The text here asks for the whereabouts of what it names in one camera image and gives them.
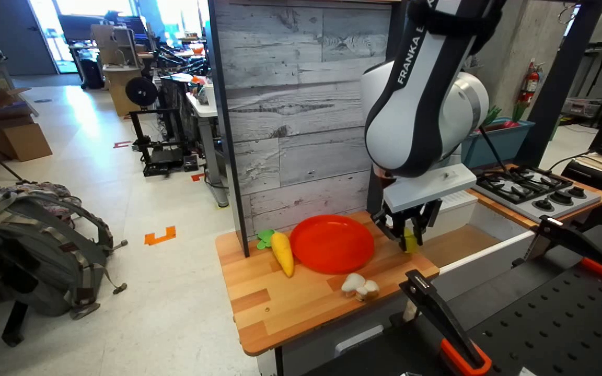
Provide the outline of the white toy sink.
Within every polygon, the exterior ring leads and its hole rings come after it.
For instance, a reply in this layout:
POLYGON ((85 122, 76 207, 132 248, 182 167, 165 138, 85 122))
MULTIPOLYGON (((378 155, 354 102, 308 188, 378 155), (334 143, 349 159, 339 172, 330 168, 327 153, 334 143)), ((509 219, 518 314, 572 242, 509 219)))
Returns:
POLYGON ((442 198, 420 252, 439 268, 432 281, 451 300, 511 269, 525 255, 533 232, 478 202, 468 191, 442 198))

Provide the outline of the black clamp with orange tips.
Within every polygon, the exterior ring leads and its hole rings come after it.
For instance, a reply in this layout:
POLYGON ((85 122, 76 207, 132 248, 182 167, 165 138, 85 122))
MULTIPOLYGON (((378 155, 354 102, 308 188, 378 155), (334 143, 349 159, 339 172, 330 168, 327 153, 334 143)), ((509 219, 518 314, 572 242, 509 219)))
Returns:
POLYGON ((523 258, 512 262, 520 266, 528 260, 537 259, 554 246, 562 246, 582 257, 579 264, 602 277, 602 250, 580 231, 550 216, 539 217, 540 222, 530 230, 535 234, 523 258))
POLYGON ((408 323, 423 315, 435 326, 443 336, 441 357, 456 376, 485 376, 492 369, 492 360, 470 339, 447 302, 418 269, 407 271, 399 288, 408 297, 402 321, 408 323))

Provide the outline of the wooden toy kitchen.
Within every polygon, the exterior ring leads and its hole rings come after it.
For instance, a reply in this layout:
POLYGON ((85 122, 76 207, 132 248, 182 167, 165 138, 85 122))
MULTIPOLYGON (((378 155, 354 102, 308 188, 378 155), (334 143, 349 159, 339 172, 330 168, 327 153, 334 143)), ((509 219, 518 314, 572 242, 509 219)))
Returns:
POLYGON ((411 269, 439 276, 371 221, 383 190, 365 147, 361 76, 391 59, 408 0, 359 5, 210 0, 209 42, 236 231, 216 241, 243 351, 257 376, 300 376, 334 358, 338 342, 385 325, 404 306, 411 269), (297 264, 286 277, 258 231, 347 215, 373 235, 358 270, 380 287, 371 302, 341 291, 345 274, 297 264))

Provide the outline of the black 3D printer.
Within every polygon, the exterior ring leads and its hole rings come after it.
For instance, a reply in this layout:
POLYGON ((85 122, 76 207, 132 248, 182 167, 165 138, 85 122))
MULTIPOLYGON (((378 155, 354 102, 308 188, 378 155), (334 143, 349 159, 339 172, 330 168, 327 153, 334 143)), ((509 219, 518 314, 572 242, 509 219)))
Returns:
POLYGON ((129 112, 136 136, 132 149, 141 153, 143 176, 167 178, 172 173, 199 169, 198 155, 193 152, 191 138, 182 123, 182 111, 169 104, 167 95, 150 79, 132 78, 125 85, 125 95, 139 110, 129 112), (142 116, 154 116, 161 140, 146 135, 142 116))

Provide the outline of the white desk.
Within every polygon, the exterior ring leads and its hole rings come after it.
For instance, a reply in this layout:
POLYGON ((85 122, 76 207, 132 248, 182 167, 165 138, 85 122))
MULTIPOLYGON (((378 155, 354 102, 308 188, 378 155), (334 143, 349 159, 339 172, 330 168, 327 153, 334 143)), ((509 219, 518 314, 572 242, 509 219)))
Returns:
POLYGON ((205 84, 198 89, 197 93, 187 93, 186 96, 198 123, 199 140, 205 161, 203 165, 204 183, 213 195, 217 206, 227 207, 229 205, 228 186, 222 182, 213 135, 213 126, 217 121, 217 102, 212 81, 206 79, 205 84))

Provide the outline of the red plastic plate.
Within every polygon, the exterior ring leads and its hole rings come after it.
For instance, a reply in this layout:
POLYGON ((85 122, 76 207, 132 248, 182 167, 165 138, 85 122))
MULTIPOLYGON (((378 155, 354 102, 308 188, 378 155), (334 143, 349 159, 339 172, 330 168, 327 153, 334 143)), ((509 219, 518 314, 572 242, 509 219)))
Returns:
POLYGON ((294 257, 311 271, 339 275, 358 271, 375 254, 366 226, 347 216, 310 217, 292 230, 294 257))

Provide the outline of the red fire extinguisher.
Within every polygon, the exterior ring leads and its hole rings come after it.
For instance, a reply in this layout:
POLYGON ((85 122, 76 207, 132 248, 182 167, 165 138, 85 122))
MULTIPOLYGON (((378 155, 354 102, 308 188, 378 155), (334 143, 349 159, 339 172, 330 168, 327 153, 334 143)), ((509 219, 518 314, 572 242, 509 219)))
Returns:
POLYGON ((527 107, 531 104, 538 86, 542 80, 542 64, 537 64, 535 58, 529 62, 525 78, 520 88, 518 103, 525 104, 527 107))

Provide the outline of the grey backpack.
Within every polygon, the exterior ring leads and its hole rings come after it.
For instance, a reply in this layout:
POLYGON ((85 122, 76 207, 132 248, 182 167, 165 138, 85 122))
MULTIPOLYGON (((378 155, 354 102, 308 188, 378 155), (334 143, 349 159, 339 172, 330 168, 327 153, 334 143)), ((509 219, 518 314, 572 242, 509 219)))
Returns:
POLYGON ((117 248, 109 226, 80 205, 41 192, 0 193, 0 283, 38 314, 79 320, 100 309, 117 248))

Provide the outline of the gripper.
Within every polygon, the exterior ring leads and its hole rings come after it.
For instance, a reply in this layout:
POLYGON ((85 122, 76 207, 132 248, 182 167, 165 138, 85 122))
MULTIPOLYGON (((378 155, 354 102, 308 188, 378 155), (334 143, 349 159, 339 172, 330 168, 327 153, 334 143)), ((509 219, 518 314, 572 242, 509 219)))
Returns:
POLYGON ((386 209, 372 214, 371 220, 387 238, 396 241, 399 246, 406 246, 406 222, 410 220, 416 242, 423 244, 423 234, 427 228, 434 226, 441 206, 442 199, 435 199, 401 211, 394 211, 386 204, 386 209))

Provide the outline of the toy stove top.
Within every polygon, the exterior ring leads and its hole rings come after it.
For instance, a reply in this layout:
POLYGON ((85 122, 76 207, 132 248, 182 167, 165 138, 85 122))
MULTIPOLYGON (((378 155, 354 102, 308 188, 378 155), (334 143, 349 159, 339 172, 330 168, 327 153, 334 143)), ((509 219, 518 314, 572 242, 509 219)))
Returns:
POLYGON ((559 205, 549 200, 551 193, 567 191, 574 186, 578 185, 567 178, 537 168, 512 167, 507 172, 494 170, 479 174, 474 190, 520 216, 539 223, 541 216, 561 219, 600 202, 600 195, 585 189, 583 190, 587 197, 585 199, 573 197, 572 206, 559 205), (554 206, 554 211, 543 212, 532 206, 533 201, 541 199, 549 200, 554 206))

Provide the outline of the white toy mushrooms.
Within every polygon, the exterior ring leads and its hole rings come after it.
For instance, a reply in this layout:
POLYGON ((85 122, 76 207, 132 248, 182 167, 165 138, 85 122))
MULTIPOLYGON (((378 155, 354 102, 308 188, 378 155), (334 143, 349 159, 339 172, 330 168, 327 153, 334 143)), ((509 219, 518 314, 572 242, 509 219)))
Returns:
POLYGON ((346 297, 353 297, 360 302, 365 302, 378 297, 380 289, 375 281, 366 280, 357 273, 350 273, 346 276, 341 291, 346 297))

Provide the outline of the blue bin with plants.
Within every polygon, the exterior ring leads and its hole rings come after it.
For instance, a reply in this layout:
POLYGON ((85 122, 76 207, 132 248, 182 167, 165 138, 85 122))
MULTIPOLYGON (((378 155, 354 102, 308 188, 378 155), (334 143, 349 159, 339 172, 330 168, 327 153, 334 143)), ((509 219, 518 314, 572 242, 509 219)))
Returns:
POLYGON ((534 122, 500 116, 501 109, 496 105, 489 108, 482 126, 461 144, 461 161, 470 170, 499 168, 506 171, 506 164, 512 162, 519 152, 534 122))

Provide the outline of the grey door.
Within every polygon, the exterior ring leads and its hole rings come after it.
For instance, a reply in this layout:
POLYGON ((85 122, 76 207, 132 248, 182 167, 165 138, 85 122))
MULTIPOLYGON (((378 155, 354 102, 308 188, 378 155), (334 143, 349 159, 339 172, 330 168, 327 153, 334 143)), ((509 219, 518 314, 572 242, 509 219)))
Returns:
POLYGON ((59 74, 30 0, 0 0, 0 50, 12 76, 59 74))

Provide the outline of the stack of cardboard boxes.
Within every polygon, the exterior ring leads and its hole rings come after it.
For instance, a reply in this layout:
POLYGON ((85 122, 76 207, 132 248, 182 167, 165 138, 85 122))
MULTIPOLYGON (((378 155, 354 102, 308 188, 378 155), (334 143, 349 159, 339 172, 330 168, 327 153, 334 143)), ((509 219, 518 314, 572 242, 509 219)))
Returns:
POLYGON ((32 107, 21 94, 28 88, 0 89, 0 160, 40 159, 50 156, 50 145, 32 118, 32 107))

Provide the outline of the yellow plush carrot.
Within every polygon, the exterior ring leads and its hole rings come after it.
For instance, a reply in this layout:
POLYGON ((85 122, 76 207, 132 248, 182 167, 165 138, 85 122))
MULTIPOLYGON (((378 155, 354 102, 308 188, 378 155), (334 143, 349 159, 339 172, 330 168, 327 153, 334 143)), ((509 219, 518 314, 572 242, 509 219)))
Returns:
POLYGON ((287 235, 274 229, 265 229, 258 233, 257 238, 259 240, 257 248, 261 250, 270 248, 282 271, 291 278, 294 275, 294 255, 287 235))

